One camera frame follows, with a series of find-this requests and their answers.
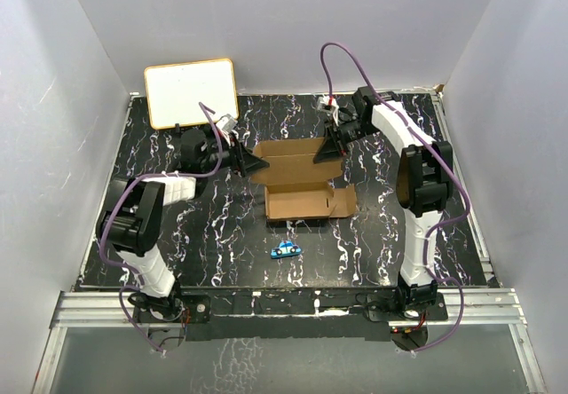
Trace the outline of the brown cardboard box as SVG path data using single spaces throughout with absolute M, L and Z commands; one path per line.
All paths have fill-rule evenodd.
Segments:
M 266 140 L 253 155 L 269 167 L 250 177 L 264 186 L 269 221 L 351 217 L 357 212 L 354 185 L 334 188 L 330 181 L 343 174 L 343 160 L 315 163 L 323 138 Z

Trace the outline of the blue toy car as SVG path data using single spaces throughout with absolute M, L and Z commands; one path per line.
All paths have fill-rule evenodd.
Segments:
M 292 241 L 283 241 L 278 247 L 271 250 L 271 259 L 282 259 L 285 257 L 299 256 L 302 254 L 302 249 Z

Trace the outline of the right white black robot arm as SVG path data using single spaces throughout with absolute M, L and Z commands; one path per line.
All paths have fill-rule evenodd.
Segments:
M 313 162 L 344 157 L 351 142 L 375 133 L 383 134 L 394 148 L 399 157 L 395 191 L 406 225 L 395 306 L 402 318 L 418 319 L 437 299 L 436 225 L 453 196 L 454 183 L 448 175 L 453 170 L 453 148 L 424 133 L 392 92 L 375 94 L 361 87 L 351 99 L 353 111 L 338 106 L 329 95 L 318 98 L 316 110 L 327 119 Z

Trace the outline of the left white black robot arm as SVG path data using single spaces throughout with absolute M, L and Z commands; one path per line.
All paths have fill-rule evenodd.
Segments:
M 184 302 L 173 294 L 177 279 L 157 245 L 163 209 L 198 198 L 221 169 L 246 177 L 269 167 L 232 132 L 210 127 L 183 132 L 171 171 L 116 179 L 109 185 L 96 228 L 99 257 L 105 264 L 129 270 L 141 295 L 154 299 L 154 314 L 165 322 L 175 321 Z

